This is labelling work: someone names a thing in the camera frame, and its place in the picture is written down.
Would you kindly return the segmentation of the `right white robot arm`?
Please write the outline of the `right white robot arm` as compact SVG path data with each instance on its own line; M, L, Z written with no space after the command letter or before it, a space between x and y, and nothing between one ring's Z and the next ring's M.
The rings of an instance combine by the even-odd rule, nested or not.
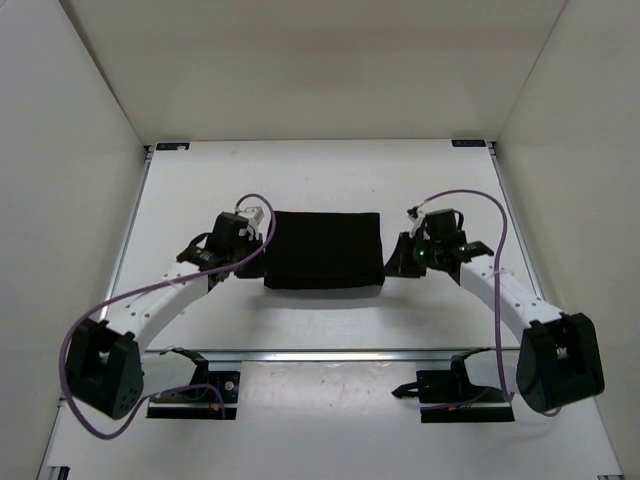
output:
M476 348L452 356L449 370L417 385L418 394L436 396L454 408L485 391L507 399L520 396L540 414L603 393L605 379L595 326L583 313L569 314L524 287L498 266L498 255L481 241L470 242L464 217L454 209L409 210L413 226L400 233L384 267L388 277L447 274L494 314L519 343L515 353Z

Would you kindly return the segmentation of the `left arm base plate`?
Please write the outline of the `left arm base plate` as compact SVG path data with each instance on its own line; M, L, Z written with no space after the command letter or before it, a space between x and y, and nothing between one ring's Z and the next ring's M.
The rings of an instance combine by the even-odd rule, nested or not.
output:
M163 393L153 397L146 417L163 420L235 420L238 412L241 372L239 370L210 371L207 388L182 393Z

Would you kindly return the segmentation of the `aluminium rail front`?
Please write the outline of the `aluminium rail front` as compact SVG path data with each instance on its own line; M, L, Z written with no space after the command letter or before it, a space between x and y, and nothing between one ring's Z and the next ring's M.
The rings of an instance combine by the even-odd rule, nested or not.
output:
M467 349L196 350L212 362L346 363L448 361Z

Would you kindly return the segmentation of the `blue label left corner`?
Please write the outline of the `blue label left corner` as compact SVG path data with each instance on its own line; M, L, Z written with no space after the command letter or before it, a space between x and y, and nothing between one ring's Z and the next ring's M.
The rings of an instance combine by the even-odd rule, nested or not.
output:
M189 148L189 142L160 142L155 146L156 151L186 151Z

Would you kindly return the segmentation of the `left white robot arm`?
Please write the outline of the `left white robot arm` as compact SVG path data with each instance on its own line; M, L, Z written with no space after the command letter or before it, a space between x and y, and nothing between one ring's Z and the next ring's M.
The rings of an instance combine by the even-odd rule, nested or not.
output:
M180 390L188 398L203 395L209 369L202 355L182 347L153 355L146 350L176 317L230 275L257 277L263 218L259 206L219 214L212 231L196 236L177 256L160 288L124 299L123 308L103 320L84 319L66 348L69 395L113 420L166 391Z

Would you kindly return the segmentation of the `black skirt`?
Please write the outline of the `black skirt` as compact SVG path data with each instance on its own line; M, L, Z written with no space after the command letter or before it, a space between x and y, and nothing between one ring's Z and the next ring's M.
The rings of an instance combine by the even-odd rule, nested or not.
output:
M380 214L275 213L264 254L264 286L334 290L384 284Z

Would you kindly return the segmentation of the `blue label corner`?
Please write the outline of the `blue label corner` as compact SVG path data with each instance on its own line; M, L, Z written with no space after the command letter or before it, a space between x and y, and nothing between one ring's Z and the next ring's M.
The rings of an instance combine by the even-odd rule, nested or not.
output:
M189 142L160 142L155 146L156 151L186 151L189 148Z
M486 142L482 139L452 139L454 148L485 148Z

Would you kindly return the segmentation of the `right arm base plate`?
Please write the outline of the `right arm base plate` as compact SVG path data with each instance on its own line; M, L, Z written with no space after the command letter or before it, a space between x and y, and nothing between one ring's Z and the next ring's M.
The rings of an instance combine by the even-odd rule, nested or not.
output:
M472 385L449 370L419 370L414 382L402 384L391 395L419 401L422 424L512 423L512 407L493 387Z

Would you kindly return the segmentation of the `blue label right corner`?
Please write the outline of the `blue label right corner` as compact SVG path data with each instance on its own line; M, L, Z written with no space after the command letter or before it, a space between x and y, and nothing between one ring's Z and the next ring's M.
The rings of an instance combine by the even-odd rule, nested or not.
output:
M485 148L486 142L482 139L452 139L454 148Z

